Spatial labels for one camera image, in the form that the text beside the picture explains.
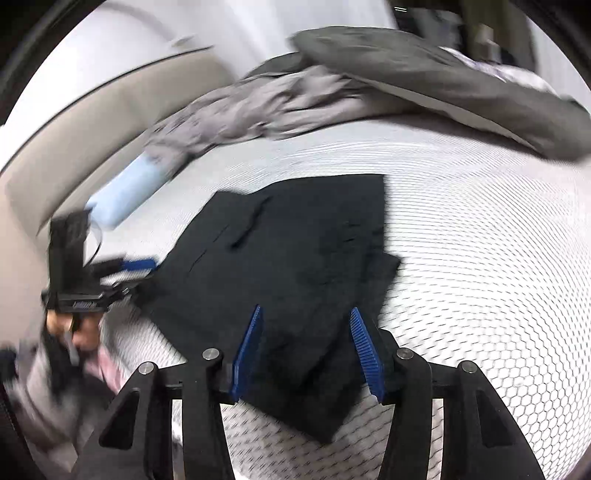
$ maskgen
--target light blue object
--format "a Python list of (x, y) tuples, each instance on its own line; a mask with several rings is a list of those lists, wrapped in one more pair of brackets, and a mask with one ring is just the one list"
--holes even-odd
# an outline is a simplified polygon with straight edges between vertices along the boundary
[(127, 168), (96, 192), (86, 207), (103, 230), (112, 230), (149, 199), (168, 180), (165, 172), (142, 153)]

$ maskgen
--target person's hand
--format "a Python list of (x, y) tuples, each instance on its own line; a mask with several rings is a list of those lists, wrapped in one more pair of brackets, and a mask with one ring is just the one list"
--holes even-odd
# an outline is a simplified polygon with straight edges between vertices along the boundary
[[(99, 322), (102, 313), (88, 313), (82, 318), (80, 328), (72, 335), (72, 343), (76, 348), (84, 351), (96, 350), (100, 345)], [(71, 313), (57, 313), (55, 310), (47, 311), (47, 331), (59, 339), (72, 328)]]

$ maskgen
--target white mesh fabric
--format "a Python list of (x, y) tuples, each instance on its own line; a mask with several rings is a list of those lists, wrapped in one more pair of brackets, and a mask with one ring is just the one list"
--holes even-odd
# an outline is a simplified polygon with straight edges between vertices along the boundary
[[(564, 477), (591, 441), (591, 167), (431, 116), (351, 122), (212, 150), (106, 233), (100, 257), (164, 257), (219, 189), (355, 173), (386, 175), (385, 248), (404, 259), (381, 326), (431, 362), (474, 360), (546, 478)], [(125, 316), (113, 313), (105, 338), (129, 370), (183, 361), (149, 320)], [(392, 419), (365, 389), (319, 447), (245, 403), (222, 412), (234, 468), (251, 480), (375, 479)], [(441, 402), (433, 412), (438, 478)], [(178, 405), (174, 420), (178, 434)]]

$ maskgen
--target gray sleeve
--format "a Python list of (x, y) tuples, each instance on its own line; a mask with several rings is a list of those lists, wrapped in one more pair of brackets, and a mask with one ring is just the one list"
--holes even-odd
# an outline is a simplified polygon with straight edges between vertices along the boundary
[(42, 451), (66, 442), (74, 444), (76, 450), (81, 449), (108, 403), (98, 398), (99, 395), (89, 395), (84, 378), (73, 381), (55, 396), (50, 388), (50, 364), (42, 343), (37, 347), (28, 375), (7, 385), (7, 393), (25, 437)]

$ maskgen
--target black clothing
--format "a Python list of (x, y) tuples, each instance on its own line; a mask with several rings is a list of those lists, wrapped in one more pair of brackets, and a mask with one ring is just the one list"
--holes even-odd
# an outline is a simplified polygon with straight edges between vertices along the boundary
[(400, 263), (383, 244), (379, 175), (217, 192), (138, 304), (188, 360), (209, 347), (233, 358), (260, 304), (261, 357), (245, 400), (329, 442), (363, 384), (349, 313), (377, 318)]

